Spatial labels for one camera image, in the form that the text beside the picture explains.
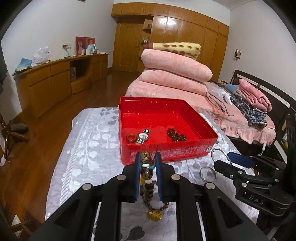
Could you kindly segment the silver bangle with ball ends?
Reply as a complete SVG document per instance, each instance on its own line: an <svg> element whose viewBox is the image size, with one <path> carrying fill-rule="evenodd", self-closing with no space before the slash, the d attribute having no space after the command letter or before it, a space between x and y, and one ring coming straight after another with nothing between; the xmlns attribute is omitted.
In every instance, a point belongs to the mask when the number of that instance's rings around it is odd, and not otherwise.
<svg viewBox="0 0 296 241"><path fill-rule="evenodd" d="M224 157L230 165L232 165L232 161L230 160L230 158L227 156L227 154L220 148L213 148L211 150L211 159L213 162L216 162L217 159L216 157Z"/></svg>

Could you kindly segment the multicolour bead bracelet gold charm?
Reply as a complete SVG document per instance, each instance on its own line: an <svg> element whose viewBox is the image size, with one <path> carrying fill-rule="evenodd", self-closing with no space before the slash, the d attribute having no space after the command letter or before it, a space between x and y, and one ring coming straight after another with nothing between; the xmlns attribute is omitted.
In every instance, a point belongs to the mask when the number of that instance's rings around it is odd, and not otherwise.
<svg viewBox="0 0 296 241"><path fill-rule="evenodd" d="M160 208L153 208L149 202L143 200L145 206L147 207L147 211L145 214L152 221L160 221L163 217L162 212L168 208L169 202L164 202L164 204Z"/></svg>

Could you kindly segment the silver metal watch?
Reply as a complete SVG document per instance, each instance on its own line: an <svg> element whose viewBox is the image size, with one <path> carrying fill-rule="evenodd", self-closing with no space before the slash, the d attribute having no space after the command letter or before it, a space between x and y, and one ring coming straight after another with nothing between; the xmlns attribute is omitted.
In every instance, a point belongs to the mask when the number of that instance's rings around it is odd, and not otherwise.
<svg viewBox="0 0 296 241"><path fill-rule="evenodd" d="M137 136L137 144L141 145L145 141L147 141L148 138L149 138L149 134L150 134L150 130L145 128L141 133L138 134L138 136Z"/></svg>

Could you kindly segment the plaid shirt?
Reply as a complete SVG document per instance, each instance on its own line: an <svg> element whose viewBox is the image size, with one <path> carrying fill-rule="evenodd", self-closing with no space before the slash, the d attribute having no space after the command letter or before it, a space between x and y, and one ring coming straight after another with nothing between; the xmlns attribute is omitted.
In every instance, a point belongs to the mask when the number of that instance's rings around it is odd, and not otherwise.
<svg viewBox="0 0 296 241"><path fill-rule="evenodd" d="M259 128L265 128L267 126L267 121L265 119L266 113L253 108L253 106L242 97L232 95L230 100L247 119L249 126L257 126Z"/></svg>

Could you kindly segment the white floral tablecloth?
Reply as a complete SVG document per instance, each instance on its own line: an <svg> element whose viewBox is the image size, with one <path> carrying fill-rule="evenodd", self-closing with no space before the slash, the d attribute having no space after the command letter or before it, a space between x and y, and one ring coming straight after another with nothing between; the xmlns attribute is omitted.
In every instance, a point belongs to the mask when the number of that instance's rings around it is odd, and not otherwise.
<svg viewBox="0 0 296 241"><path fill-rule="evenodd" d="M72 130L57 161L45 208L50 217L83 184L100 185L123 170L119 149L119 109L87 108L72 120ZM236 148L222 130L204 115L204 119L218 134L214 148L226 154ZM175 172L190 182L202 185L199 171L204 166L213 168L211 154L185 161L172 162ZM231 180L217 174L214 183L230 199L235 199ZM121 240L176 240L176 206L170 203L160 221L150 220L141 200L124 203L121 213Z"/></svg>

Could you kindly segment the red tin box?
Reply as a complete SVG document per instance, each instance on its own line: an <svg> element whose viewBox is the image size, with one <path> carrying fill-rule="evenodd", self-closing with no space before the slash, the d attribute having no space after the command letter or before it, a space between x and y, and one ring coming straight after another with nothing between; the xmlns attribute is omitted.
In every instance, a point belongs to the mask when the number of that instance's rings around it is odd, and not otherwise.
<svg viewBox="0 0 296 241"><path fill-rule="evenodd" d="M149 138L137 144L144 129ZM180 99L127 97L119 101L120 157L124 165L135 162L138 152L160 152L172 162L207 155L218 139L214 128L187 102Z"/></svg>

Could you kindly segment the pink bedspread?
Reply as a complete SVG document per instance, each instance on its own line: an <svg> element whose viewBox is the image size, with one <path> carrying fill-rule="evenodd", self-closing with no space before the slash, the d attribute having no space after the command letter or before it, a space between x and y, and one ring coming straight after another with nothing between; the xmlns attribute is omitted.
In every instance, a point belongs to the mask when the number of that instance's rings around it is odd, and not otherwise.
<svg viewBox="0 0 296 241"><path fill-rule="evenodd" d="M229 116L214 106L207 97L199 94L146 83L137 78L129 85L125 95L132 97L182 99L198 113L208 115L227 136L240 138L248 144L259 142L260 144L271 145L276 138L275 126L269 116L265 118L267 121L265 128L250 126L247 119L236 106L231 106L234 115Z"/></svg>

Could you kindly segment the folded pink towel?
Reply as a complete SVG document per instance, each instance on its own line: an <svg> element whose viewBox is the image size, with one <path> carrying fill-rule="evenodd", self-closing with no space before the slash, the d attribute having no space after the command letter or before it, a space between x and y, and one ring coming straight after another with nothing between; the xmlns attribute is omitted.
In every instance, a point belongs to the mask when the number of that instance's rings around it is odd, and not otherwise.
<svg viewBox="0 0 296 241"><path fill-rule="evenodd" d="M265 94L256 89L248 81L240 78L238 88L245 95L246 100L255 108L264 112L270 112L272 105Z"/></svg>

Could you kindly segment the dark bed headboard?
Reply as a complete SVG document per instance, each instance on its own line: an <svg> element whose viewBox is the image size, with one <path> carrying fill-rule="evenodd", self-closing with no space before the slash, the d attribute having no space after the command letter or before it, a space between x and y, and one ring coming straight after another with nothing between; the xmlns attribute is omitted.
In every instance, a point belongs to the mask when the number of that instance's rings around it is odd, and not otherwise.
<svg viewBox="0 0 296 241"><path fill-rule="evenodd" d="M245 79L256 89L259 89L271 102L272 110L268 113L268 116L275 125L276 139L280 142L287 129L285 126L287 117L295 115L295 100L272 84L240 70L234 71L231 83L238 84L240 78Z"/></svg>

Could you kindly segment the lower pink folded quilt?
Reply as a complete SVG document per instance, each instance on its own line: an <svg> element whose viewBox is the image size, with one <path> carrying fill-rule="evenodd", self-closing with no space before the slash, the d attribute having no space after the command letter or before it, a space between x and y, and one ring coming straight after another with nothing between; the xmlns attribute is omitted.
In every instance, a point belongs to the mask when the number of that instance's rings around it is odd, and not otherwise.
<svg viewBox="0 0 296 241"><path fill-rule="evenodd" d="M191 80L164 70L144 70L139 80L146 83L171 87L205 96L207 87L201 82Z"/></svg>

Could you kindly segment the wooden coat rack stand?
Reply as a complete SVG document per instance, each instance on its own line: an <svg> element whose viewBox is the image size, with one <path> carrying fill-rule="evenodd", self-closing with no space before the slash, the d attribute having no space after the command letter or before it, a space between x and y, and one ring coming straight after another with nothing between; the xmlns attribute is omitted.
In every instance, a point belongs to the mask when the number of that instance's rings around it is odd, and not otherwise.
<svg viewBox="0 0 296 241"><path fill-rule="evenodd" d="M4 121L1 115L1 133L4 137L4 159L6 160L9 155L9 150L13 143L28 142L29 137L26 134L29 128L24 123L8 123Z"/></svg>

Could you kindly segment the upper pink folded quilt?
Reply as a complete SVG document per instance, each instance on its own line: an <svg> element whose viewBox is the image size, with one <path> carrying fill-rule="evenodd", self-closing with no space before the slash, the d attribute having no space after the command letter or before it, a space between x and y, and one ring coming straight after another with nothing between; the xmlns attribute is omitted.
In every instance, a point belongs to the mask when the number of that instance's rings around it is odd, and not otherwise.
<svg viewBox="0 0 296 241"><path fill-rule="evenodd" d="M141 59L146 69L164 70L199 82L207 82L213 77L208 66L176 53L145 49Z"/></svg>

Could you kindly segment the wooden sideboard cabinet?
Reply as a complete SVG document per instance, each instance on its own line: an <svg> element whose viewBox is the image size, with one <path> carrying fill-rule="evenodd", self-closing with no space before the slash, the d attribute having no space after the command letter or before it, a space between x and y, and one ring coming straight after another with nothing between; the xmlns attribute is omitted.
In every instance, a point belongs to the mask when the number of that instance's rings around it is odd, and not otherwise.
<svg viewBox="0 0 296 241"><path fill-rule="evenodd" d="M39 118L59 102L107 76L108 54L83 55L42 64L15 77L22 111Z"/></svg>

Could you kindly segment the wooden wardrobe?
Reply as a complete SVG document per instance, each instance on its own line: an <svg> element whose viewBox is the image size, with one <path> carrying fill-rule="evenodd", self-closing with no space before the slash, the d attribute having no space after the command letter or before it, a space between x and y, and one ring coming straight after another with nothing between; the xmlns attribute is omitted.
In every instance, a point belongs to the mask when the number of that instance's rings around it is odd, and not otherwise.
<svg viewBox="0 0 296 241"><path fill-rule="evenodd" d="M228 41L229 26L189 9L155 3L117 3L112 18L116 31L112 67L141 72L145 42L194 42L201 45L197 61L207 65L217 82Z"/></svg>

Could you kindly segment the wall power socket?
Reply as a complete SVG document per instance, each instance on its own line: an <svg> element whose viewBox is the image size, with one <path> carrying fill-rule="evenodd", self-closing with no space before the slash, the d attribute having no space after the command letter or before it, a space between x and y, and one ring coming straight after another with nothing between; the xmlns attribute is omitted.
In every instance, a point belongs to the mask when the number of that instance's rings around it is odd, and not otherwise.
<svg viewBox="0 0 296 241"><path fill-rule="evenodd" d="M64 49L64 50L71 49L71 44L63 44L62 49Z"/></svg>

